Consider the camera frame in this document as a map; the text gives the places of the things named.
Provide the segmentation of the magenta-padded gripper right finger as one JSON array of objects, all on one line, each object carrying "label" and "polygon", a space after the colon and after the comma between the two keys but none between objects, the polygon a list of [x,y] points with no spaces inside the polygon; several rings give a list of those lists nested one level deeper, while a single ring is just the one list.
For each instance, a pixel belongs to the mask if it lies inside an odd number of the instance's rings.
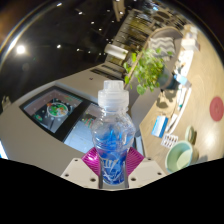
[{"label": "magenta-padded gripper right finger", "polygon": [[143,187],[166,176],[156,161],[144,157],[133,147],[128,151],[125,169],[129,189]]}]

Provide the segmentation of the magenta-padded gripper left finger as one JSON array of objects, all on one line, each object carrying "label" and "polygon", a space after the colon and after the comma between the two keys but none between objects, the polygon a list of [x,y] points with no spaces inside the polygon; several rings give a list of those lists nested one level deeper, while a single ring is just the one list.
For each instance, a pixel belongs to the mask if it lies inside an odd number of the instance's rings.
[{"label": "magenta-padded gripper left finger", "polygon": [[84,188],[98,189],[100,186],[100,159],[95,148],[82,158],[73,158],[61,177]]}]

